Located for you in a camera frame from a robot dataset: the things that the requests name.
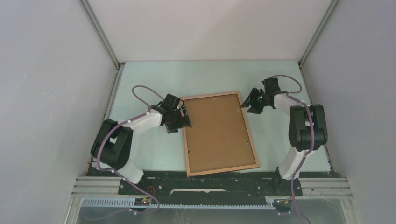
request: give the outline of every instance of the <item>cable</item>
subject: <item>cable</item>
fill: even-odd
[[[296,178],[296,174],[300,171],[301,167],[304,165],[304,162],[305,162],[307,156],[313,151],[313,148],[315,147],[315,133],[313,130],[312,115],[311,115],[308,105],[304,101],[301,101],[301,100],[291,96],[292,93],[300,93],[303,89],[302,85],[295,78],[287,76],[287,75],[274,75],[274,76],[271,76],[270,78],[274,78],[274,77],[286,77],[286,78],[289,78],[289,79],[292,79],[293,81],[295,81],[298,84],[298,86],[300,87],[300,90],[288,92],[287,97],[292,99],[293,101],[303,105],[305,107],[305,109],[307,110],[308,120],[310,123],[310,131],[311,131],[311,147],[306,153],[304,153],[304,157],[302,158],[301,162],[299,163],[299,165],[297,166],[293,175],[291,176],[291,197],[293,200],[294,207],[296,208],[296,214],[301,219],[301,222],[305,223],[305,221],[304,221],[304,219],[305,219],[308,221],[309,224],[311,224],[310,220],[298,210],[298,206],[296,203],[296,194],[294,193],[294,180]]]
[[[140,100],[142,103],[144,103],[144,104],[147,106],[147,108],[150,108],[150,105],[149,105],[146,101],[144,101],[144,100],[142,100],[140,97],[138,97],[138,96],[136,95],[136,93],[135,93],[135,89],[138,88],[138,87],[148,89],[148,90],[152,91],[153,93],[155,93],[155,94],[156,94],[159,98],[161,98],[163,101],[165,100],[160,94],[158,94],[156,91],[154,91],[154,90],[151,89],[150,87],[147,87],[147,86],[145,86],[145,85],[136,85],[136,86],[134,86],[134,87],[132,88],[132,94],[133,94],[138,100]]]
[[[298,86],[300,87],[300,90],[299,90],[299,91],[294,91],[294,92],[288,92],[288,93],[290,93],[290,94],[301,93],[301,91],[303,90],[303,86],[297,81],[297,79],[295,79],[295,78],[293,78],[293,77],[291,77],[291,76],[287,76],[287,75],[274,75],[274,76],[271,76],[271,77],[269,77],[269,78],[275,78],[275,77],[286,77],[286,78],[289,78],[289,79],[293,80],[294,82],[296,82],[296,83],[298,84]]]
[[[113,127],[113,128],[109,131],[109,133],[107,133],[107,135],[105,136],[105,138],[104,138],[103,141],[102,141],[102,144],[101,144],[100,147],[99,147],[98,155],[97,155],[97,157],[96,157],[97,161],[99,161],[98,164],[97,164],[97,170],[99,170],[99,171],[111,171],[112,173],[115,173],[117,176],[121,177],[123,180],[125,180],[127,183],[129,183],[129,184],[130,184],[132,187],[134,187],[136,190],[138,190],[139,192],[141,192],[141,193],[143,193],[143,194],[149,196],[151,199],[153,199],[153,200],[157,203],[157,207],[156,207],[154,210],[152,210],[152,211],[143,211],[143,212],[141,212],[141,211],[136,211],[136,210],[133,210],[133,209],[131,209],[131,208],[129,208],[129,209],[121,209],[121,210],[115,211],[115,212],[113,212],[113,213],[110,213],[110,214],[108,214],[108,215],[106,215],[106,216],[103,216],[103,217],[100,217],[100,218],[91,219],[91,218],[86,218],[86,217],[85,217],[87,220],[90,220],[90,221],[101,220],[101,219],[110,217],[110,216],[112,216],[112,215],[114,215],[114,214],[116,214],[116,213],[119,213],[119,212],[122,212],[122,211],[127,211],[127,210],[128,210],[128,211],[134,211],[135,214],[137,214],[137,213],[149,214],[149,213],[153,213],[153,212],[157,211],[157,210],[160,208],[160,203],[159,203],[159,201],[158,201],[153,195],[147,193],[146,191],[144,191],[144,190],[142,190],[141,188],[139,188],[138,186],[136,186],[134,183],[132,183],[130,180],[128,180],[126,177],[124,177],[122,174],[120,174],[117,170],[114,170],[113,168],[106,168],[106,169],[105,169],[105,168],[102,168],[102,167],[100,166],[100,157],[101,157],[101,155],[102,155],[103,148],[104,148],[106,142],[109,140],[110,136],[115,132],[115,130],[117,130],[119,127],[123,126],[123,125],[126,124],[126,123],[130,123],[130,122],[132,122],[132,121],[134,121],[134,120],[136,120],[136,119],[139,119],[139,118],[141,118],[141,117],[144,117],[144,116],[146,115],[146,113],[150,112],[150,110],[151,110],[150,105],[149,105],[146,101],[144,101],[143,99],[141,99],[140,97],[138,97],[138,96],[135,94],[134,90],[135,90],[135,88],[137,88],[137,87],[141,87],[141,88],[148,89],[148,90],[152,91],[153,93],[155,93],[159,98],[161,98],[162,100],[164,100],[164,98],[161,97],[161,95],[159,95],[156,91],[154,91],[154,90],[152,90],[151,88],[146,87],[146,86],[144,86],[144,85],[137,85],[137,86],[134,86],[134,87],[132,88],[132,93],[133,93],[133,95],[134,95],[138,100],[140,100],[142,103],[144,103],[145,105],[147,105],[147,111],[146,111],[145,113],[142,113],[142,114],[136,116],[136,117],[133,117],[133,118],[128,119],[128,120],[126,120],[126,121],[120,122],[120,123],[117,124],[115,127]]]
[[[156,195],[156,192],[157,192],[157,190],[156,190],[156,188],[155,187],[153,187],[153,186],[148,186],[148,188],[152,188],[153,189],[153,196],[155,196]]]

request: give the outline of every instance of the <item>gray wall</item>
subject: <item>gray wall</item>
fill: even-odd
[[[60,223],[115,68],[77,0],[0,6],[0,223]]]
[[[343,0],[304,66],[364,223],[396,219],[396,1]]]

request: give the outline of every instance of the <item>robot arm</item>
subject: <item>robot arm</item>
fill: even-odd
[[[118,121],[112,119],[103,121],[91,148],[93,157],[97,158],[100,146],[106,135],[118,124]],[[100,166],[102,168],[113,168],[132,183],[138,183],[143,177],[143,171],[129,159],[132,136],[163,125],[165,125],[168,133],[176,133],[180,128],[186,126],[191,127],[187,109],[180,98],[168,94],[164,101],[152,105],[147,113],[134,120],[125,122],[125,124],[117,128],[110,136],[114,140],[110,141],[110,139],[107,139],[103,147],[99,161]]]
[[[260,114],[265,106],[279,109],[290,116],[289,120],[289,142],[291,147],[285,160],[279,166],[279,175],[284,180],[299,177],[298,169],[303,158],[308,158],[321,145],[327,142],[327,128],[325,112],[322,105],[309,105],[313,121],[315,145],[313,151],[308,153],[311,147],[311,131],[308,113],[302,102],[292,97],[289,93],[281,91],[278,79],[271,77],[262,81],[265,91],[253,88],[241,107],[251,106],[247,112]]]

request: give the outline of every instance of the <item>brown backing board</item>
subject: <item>brown backing board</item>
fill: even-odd
[[[240,93],[182,99],[192,128],[183,128],[187,176],[260,167]]]

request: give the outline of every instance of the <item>purple cable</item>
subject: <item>purple cable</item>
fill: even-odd
[[[305,223],[305,221],[304,221],[304,218],[305,218],[308,221],[308,223],[311,224],[309,219],[305,215],[301,214],[301,212],[298,210],[298,207],[297,207],[297,204],[296,204],[296,194],[294,193],[294,180],[296,178],[296,174],[300,171],[301,167],[303,166],[303,164],[304,164],[304,162],[305,162],[305,160],[307,158],[307,155],[313,151],[313,148],[315,146],[315,134],[313,132],[312,115],[309,112],[310,111],[309,107],[308,107],[308,105],[305,102],[302,102],[301,100],[299,100],[299,99],[297,99],[297,98],[295,98],[295,97],[290,95],[292,93],[295,93],[295,94],[301,93],[301,91],[303,90],[302,85],[295,78],[287,76],[287,75],[274,75],[274,76],[271,76],[270,78],[275,78],[275,77],[286,77],[286,78],[289,78],[289,79],[293,80],[294,82],[296,82],[298,84],[298,86],[300,87],[300,90],[299,91],[288,92],[287,97],[289,97],[293,101],[303,105],[305,107],[305,109],[307,110],[307,114],[308,114],[308,120],[309,120],[309,123],[310,123],[310,130],[311,130],[311,147],[308,150],[308,152],[306,152],[304,154],[304,157],[301,160],[300,164],[297,166],[296,171],[294,171],[293,175],[291,176],[291,197],[293,199],[294,207],[296,208],[296,214],[298,215],[298,217],[300,217],[301,222]]]
[[[295,79],[295,78],[293,78],[293,77],[291,77],[291,76],[287,76],[287,75],[274,75],[274,76],[271,76],[271,77],[269,77],[269,78],[275,78],[275,77],[286,77],[286,78],[289,78],[289,79],[291,79],[291,80],[293,80],[294,82],[296,82],[297,84],[298,84],[298,86],[300,87],[300,90],[299,91],[294,91],[294,92],[288,92],[288,93],[290,93],[290,94],[297,94],[297,93],[301,93],[301,91],[303,90],[303,86],[297,81],[297,79]]]
[[[146,113],[150,112],[151,107],[150,107],[150,105],[149,105],[146,101],[144,101],[143,99],[141,99],[140,97],[138,97],[138,96],[135,94],[134,90],[135,90],[135,88],[137,88],[137,87],[141,87],[141,88],[148,89],[148,90],[152,91],[153,93],[155,93],[159,98],[161,98],[162,100],[164,100],[164,98],[161,97],[161,95],[159,95],[156,91],[152,90],[151,88],[149,88],[149,87],[147,87],[147,86],[144,86],[144,85],[137,85],[137,86],[134,86],[134,87],[132,88],[132,93],[133,93],[133,95],[134,95],[138,100],[140,100],[140,101],[143,102],[145,105],[147,105],[147,112],[146,112]],[[122,125],[124,125],[124,124],[126,124],[126,123],[128,123],[128,122],[133,122],[133,121],[136,120],[136,119],[139,119],[139,118],[141,118],[141,117],[144,117],[144,116],[146,115],[146,113],[142,113],[142,114],[140,114],[140,115],[138,115],[138,116],[136,116],[136,117],[133,117],[133,118],[128,119],[128,120],[126,120],[126,121],[120,122],[120,123],[117,124],[115,127],[113,127],[113,128],[109,131],[109,133],[107,133],[107,135],[105,136],[105,138],[104,138],[103,141],[102,141],[102,144],[101,144],[100,147],[99,147],[98,155],[96,156],[97,161],[99,161],[99,162],[97,163],[97,170],[99,170],[99,171],[112,171],[112,172],[114,172],[117,176],[121,177],[121,178],[122,178],[123,180],[125,180],[127,183],[129,183],[130,185],[132,185],[132,187],[134,187],[136,190],[138,190],[138,191],[140,191],[141,193],[143,193],[143,194],[149,196],[150,198],[152,198],[152,199],[157,203],[156,209],[154,209],[154,210],[152,210],[152,211],[149,211],[149,212],[135,211],[135,210],[133,210],[133,209],[121,209],[121,210],[112,212],[112,213],[110,213],[110,214],[108,214],[108,215],[106,215],[106,216],[100,217],[100,218],[87,218],[87,217],[84,217],[85,219],[90,220],[90,221],[97,221],[97,220],[101,220],[101,219],[105,219],[105,218],[107,218],[107,217],[110,217],[110,216],[112,216],[112,215],[114,215],[114,214],[116,214],[116,213],[119,213],[119,212],[122,212],[122,211],[130,211],[130,210],[133,210],[136,214],[137,214],[137,213],[149,214],[149,213],[153,213],[153,212],[157,211],[157,210],[160,208],[160,203],[159,203],[159,201],[158,201],[154,196],[152,196],[151,194],[147,193],[146,191],[144,191],[144,190],[142,190],[141,188],[139,188],[138,186],[136,186],[134,183],[132,183],[131,181],[129,181],[126,177],[124,177],[122,174],[120,174],[120,173],[117,172],[116,170],[114,170],[114,169],[112,169],[112,168],[104,169],[104,168],[102,168],[102,167],[100,166],[100,157],[101,157],[101,155],[102,155],[103,148],[104,148],[104,146],[105,146],[107,140],[108,140],[108,139],[110,138],[110,136],[115,132],[115,130],[117,130],[119,127],[121,127]]]
[[[287,94],[287,97],[289,97],[290,99],[294,100],[297,103],[302,104],[305,107],[305,109],[307,110],[308,120],[310,123],[310,130],[311,130],[311,147],[308,150],[308,152],[306,152],[304,154],[304,157],[301,160],[300,164],[297,166],[296,171],[294,171],[293,175],[291,176],[291,197],[293,199],[294,207],[296,208],[296,213],[300,217],[301,221],[304,223],[304,220],[303,220],[304,215],[300,213],[300,211],[298,210],[298,207],[297,207],[297,203],[296,203],[296,195],[294,193],[294,179],[296,178],[296,173],[298,173],[300,171],[301,167],[303,166],[303,164],[307,158],[307,155],[313,151],[313,148],[315,146],[315,133],[313,130],[312,115],[310,113],[308,105],[305,102],[302,102],[301,100],[291,96],[290,94]]]

